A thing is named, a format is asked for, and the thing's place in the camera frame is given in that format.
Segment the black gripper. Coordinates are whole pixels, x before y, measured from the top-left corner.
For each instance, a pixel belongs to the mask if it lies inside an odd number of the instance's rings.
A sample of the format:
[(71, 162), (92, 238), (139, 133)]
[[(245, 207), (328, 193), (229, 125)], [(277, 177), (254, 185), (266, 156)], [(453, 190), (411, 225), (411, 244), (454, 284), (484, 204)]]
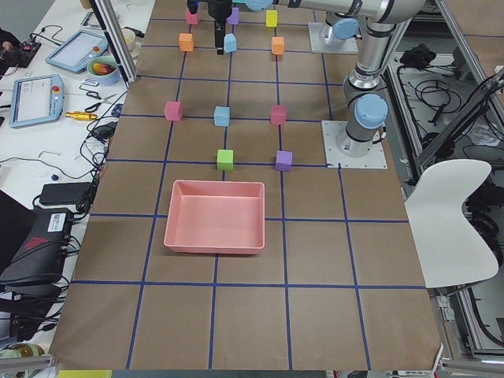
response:
[(209, 0), (209, 15), (215, 20), (214, 38), (218, 55), (224, 54), (224, 38), (226, 35), (226, 20), (232, 14), (232, 0)]

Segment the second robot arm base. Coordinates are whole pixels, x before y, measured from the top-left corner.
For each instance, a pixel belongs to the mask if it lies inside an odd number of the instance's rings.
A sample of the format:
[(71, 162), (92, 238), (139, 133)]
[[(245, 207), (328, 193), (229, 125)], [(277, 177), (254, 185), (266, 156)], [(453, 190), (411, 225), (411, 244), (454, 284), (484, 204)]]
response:
[(326, 13), (324, 22), (308, 23), (311, 51), (320, 54), (357, 54), (355, 36), (358, 31), (356, 18)]

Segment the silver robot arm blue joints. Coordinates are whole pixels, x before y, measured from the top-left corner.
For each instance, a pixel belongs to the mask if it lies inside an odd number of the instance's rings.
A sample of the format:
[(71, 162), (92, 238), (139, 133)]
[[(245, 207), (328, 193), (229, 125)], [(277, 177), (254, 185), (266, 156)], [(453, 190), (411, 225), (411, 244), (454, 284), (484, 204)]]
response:
[(406, 28), (423, 7), (423, 1), (246, 1), (247, 8), (260, 12), (271, 5), (290, 9), (312, 9), (326, 12), (326, 20), (356, 20), (363, 23), (362, 43), (354, 69), (343, 85), (350, 120), (336, 136), (342, 154), (362, 158), (370, 150), (377, 130), (384, 125), (388, 107), (376, 93), (380, 75)]

